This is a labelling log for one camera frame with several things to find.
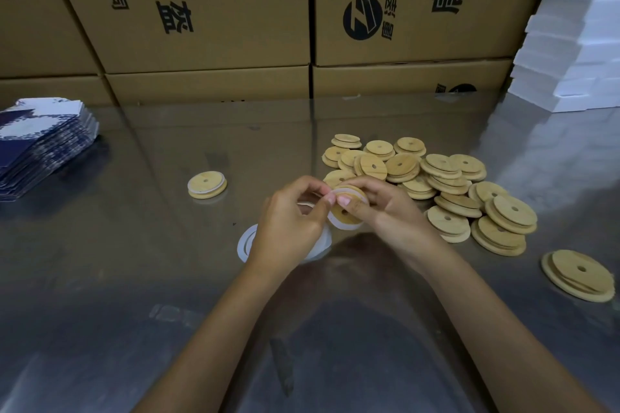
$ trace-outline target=forearm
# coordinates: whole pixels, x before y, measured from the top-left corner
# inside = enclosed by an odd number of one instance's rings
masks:
[[[134,413],[218,411],[254,324],[282,279],[246,266]]]
[[[501,413],[606,411],[451,248],[421,269]]]

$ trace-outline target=person's right hand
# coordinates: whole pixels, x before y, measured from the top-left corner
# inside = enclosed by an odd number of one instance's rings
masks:
[[[432,257],[450,249],[408,194],[390,183],[358,176],[342,183],[362,189],[371,206],[340,194],[338,204],[372,227],[394,249],[414,257]]]

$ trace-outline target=stainless steel tabletop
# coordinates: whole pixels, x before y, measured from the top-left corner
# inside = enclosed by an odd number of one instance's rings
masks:
[[[534,335],[620,412],[620,302],[561,292],[548,251],[620,270],[620,109],[549,114],[507,96],[377,96],[96,110],[101,137],[0,204],[0,412],[124,412],[242,268],[236,245],[268,194],[330,169],[336,133],[470,153],[529,203],[521,257],[457,244]],[[212,200],[187,194],[223,172]],[[429,206],[428,202],[420,205]],[[223,410],[474,412],[494,407],[430,288],[374,235],[333,230],[261,316]]]

